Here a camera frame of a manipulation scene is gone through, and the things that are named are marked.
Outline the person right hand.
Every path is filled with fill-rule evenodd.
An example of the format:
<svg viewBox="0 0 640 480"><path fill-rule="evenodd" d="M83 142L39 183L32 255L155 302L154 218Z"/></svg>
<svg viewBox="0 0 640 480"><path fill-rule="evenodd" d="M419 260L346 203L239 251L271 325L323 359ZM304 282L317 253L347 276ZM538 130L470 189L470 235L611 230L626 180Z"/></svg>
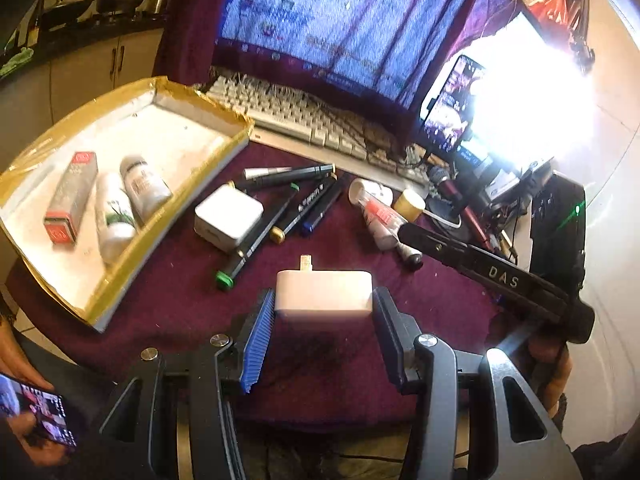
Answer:
<svg viewBox="0 0 640 480"><path fill-rule="evenodd" d="M564 391L573 370L573 361L562 338L534 333L518 350L518 366L523 375L533 382L532 388L551 418L557 418L565 411Z"/></svg>

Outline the person left hand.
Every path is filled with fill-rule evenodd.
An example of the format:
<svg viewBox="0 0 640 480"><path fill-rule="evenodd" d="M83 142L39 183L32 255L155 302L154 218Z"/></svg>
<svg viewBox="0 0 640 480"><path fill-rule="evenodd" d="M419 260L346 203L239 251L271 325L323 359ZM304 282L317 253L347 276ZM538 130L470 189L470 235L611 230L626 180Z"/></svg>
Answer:
<svg viewBox="0 0 640 480"><path fill-rule="evenodd" d="M18 345L11 323L4 317L0 321L0 370L21 382L40 389L53 391L54 387L32 366L26 354Z"/></svg>

